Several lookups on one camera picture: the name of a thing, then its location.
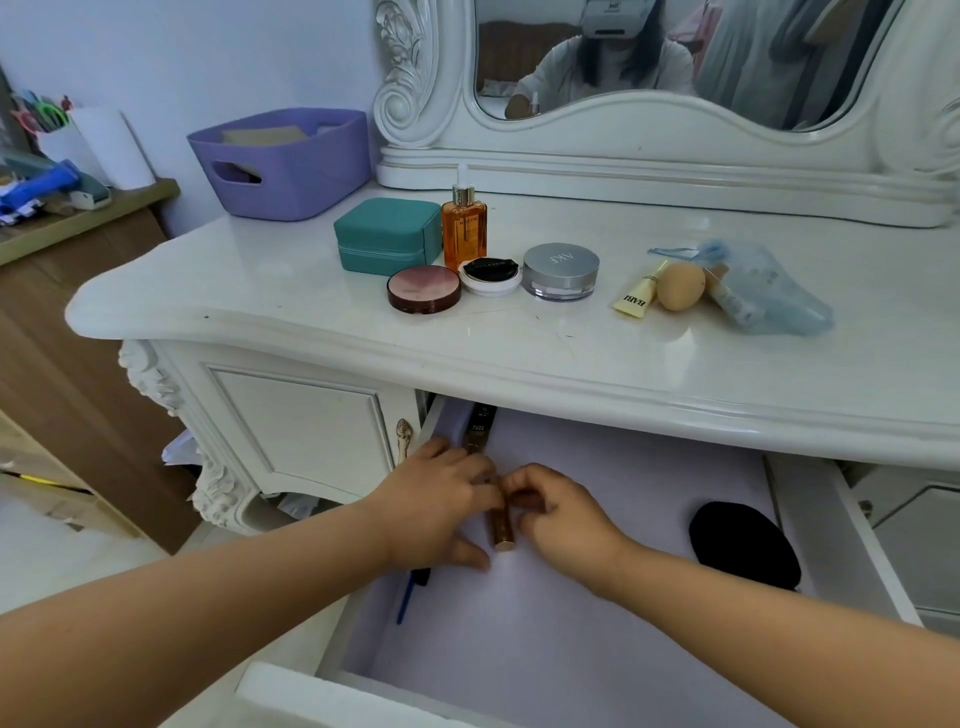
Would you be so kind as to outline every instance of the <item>open drawer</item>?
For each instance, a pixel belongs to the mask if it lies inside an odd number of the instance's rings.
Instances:
[[[436,431],[456,442],[470,410],[438,399],[421,439]],[[497,413],[487,453],[502,472],[539,461],[569,474],[628,535],[691,559],[687,526],[700,505],[752,505],[797,550],[803,593],[921,624],[832,463],[511,410]],[[483,519],[464,531],[490,546]],[[489,574],[433,570],[397,625],[405,585],[393,574],[349,599],[317,677],[253,665],[238,693],[331,728],[786,725],[522,540]]]

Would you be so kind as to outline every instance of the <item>blue toy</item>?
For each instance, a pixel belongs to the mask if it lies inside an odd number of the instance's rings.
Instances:
[[[0,225],[16,225],[23,218],[32,217],[43,205],[40,197],[77,189],[82,181],[80,170],[68,160],[29,180],[15,182],[0,193]]]

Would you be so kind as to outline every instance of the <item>hand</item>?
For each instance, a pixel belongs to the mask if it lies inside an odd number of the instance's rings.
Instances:
[[[512,505],[535,508],[519,530],[554,569],[592,592],[611,597],[620,554],[635,546],[580,483],[543,465],[528,465],[503,478]]]
[[[484,482],[495,474],[489,457],[450,449],[445,438],[435,437],[356,506],[383,534],[391,569],[458,564],[486,571],[487,552],[457,529],[474,514],[503,508],[503,494]]]
[[[533,108],[530,105],[530,99],[521,94],[515,94],[507,104],[507,110],[504,111],[504,118],[508,120],[529,119],[533,116]]]

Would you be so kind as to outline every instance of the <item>teal jewelry box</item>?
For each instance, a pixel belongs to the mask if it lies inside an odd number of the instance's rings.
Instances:
[[[444,251],[440,206],[376,197],[333,224],[344,270],[392,276],[430,265]]]

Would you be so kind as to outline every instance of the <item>bottle label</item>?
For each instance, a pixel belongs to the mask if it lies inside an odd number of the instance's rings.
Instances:
[[[480,255],[480,218],[477,215],[463,217],[456,221],[457,257],[461,260],[473,260]]]

